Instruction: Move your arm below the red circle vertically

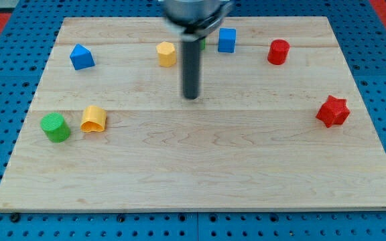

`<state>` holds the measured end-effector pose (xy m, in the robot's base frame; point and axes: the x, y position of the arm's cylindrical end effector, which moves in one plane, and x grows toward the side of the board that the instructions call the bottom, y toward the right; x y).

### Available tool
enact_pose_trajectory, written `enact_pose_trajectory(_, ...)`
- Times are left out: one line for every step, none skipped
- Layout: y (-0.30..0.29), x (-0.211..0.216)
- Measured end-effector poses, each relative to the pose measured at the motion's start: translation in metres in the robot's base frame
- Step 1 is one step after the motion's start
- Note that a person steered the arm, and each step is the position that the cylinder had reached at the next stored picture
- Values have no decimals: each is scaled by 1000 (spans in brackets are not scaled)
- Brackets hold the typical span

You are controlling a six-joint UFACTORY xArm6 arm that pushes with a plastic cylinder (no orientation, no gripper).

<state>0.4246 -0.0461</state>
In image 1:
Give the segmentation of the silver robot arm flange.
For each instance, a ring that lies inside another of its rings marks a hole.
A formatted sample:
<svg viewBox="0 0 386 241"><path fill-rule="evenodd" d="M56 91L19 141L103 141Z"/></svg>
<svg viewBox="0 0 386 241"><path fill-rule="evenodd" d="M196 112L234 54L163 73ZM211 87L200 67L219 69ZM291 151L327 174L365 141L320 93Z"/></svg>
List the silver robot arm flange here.
<svg viewBox="0 0 386 241"><path fill-rule="evenodd" d="M229 0L163 0L165 22L182 42L195 42L218 29L232 11Z"/></svg>

